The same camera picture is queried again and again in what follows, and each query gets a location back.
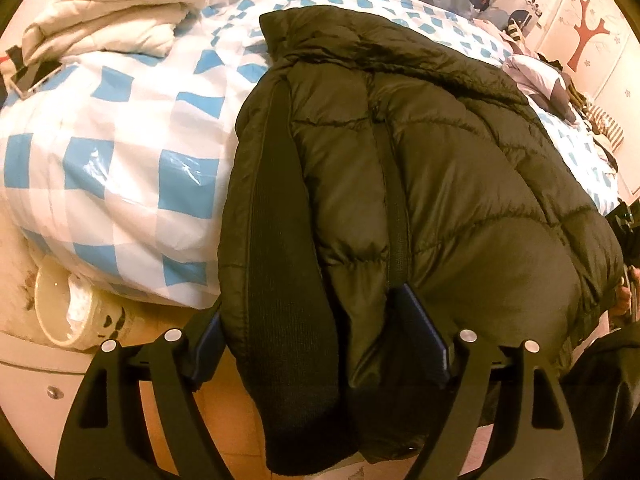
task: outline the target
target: black puffer jacket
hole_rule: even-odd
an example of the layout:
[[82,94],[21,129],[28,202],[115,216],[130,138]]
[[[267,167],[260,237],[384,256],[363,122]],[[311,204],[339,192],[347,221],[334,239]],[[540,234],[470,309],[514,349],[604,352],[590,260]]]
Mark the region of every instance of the black puffer jacket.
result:
[[446,406],[387,304],[559,367],[622,275],[606,220],[500,69],[379,16],[265,14],[220,243],[229,345],[281,474],[415,453]]

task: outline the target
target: checkered tablecloth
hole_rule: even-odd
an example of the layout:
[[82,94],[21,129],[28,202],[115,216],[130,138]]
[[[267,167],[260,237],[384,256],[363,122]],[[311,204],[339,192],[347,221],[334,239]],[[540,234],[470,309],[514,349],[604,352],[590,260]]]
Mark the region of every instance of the checkered tablecloth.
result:
[[[36,95],[9,95],[0,111],[0,190],[16,224],[69,270],[133,299],[207,308],[219,294],[234,123],[269,65],[261,14],[330,4],[380,14],[496,66],[508,54],[467,20],[416,0],[210,3],[178,26],[167,58],[70,57]],[[550,136],[606,213],[614,183],[603,181],[587,140],[563,140],[570,128],[554,119],[545,116]]]

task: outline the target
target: tree wall decal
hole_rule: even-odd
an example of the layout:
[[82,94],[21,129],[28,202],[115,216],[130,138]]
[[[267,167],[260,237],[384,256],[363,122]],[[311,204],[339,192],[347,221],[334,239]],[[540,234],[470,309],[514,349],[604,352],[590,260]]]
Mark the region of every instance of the tree wall decal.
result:
[[596,36],[597,34],[610,34],[610,32],[604,28],[604,20],[601,18],[598,26],[591,30],[587,27],[586,17],[587,17],[587,8],[589,7],[590,0],[580,0],[580,5],[582,6],[582,19],[580,20],[580,25],[574,25],[574,29],[578,32],[580,36],[580,41],[578,42],[578,46],[575,49],[574,55],[571,57],[567,66],[577,72],[578,62],[580,61],[580,56],[584,51],[584,48],[589,43],[589,40]]

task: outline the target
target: silver screw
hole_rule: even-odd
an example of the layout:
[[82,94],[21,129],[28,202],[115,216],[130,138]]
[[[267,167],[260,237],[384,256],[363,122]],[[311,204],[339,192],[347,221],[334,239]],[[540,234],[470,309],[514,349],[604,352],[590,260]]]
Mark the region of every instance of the silver screw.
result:
[[464,329],[460,332],[460,339],[466,343],[475,343],[478,340],[478,334],[473,330]]
[[529,350],[529,352],[531,352],[532,354],[537,354],[538,352],[540,352],[540,345],[535,341],[532,341],[531,339],[524,343],[524,348]]
[[55,386],[49,386],[47,388],[47,395],[51,397],[53,400],[62,399],[62,397],[65,396],[65,394],[62,393],[62,391],[59,388],[56,388]]
[[102,343],[100,348],[103,352],[112,352],[116,349],[117,343],[113,339],[109,339]]
[[174,341],[178,341],[182,337],[182,331],[177,328],[172,328],[171,330],[167,330],[164,334],[164,339],[169,343],[173,343]]

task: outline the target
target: white garment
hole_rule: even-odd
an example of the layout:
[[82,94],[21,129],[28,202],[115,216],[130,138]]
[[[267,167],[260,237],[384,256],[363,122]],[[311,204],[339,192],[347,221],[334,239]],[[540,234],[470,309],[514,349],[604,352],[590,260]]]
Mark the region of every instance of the white garment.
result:
[[26,65],[94,50],[165,57],[174,28],[208,0],[54,0],[24,31]]

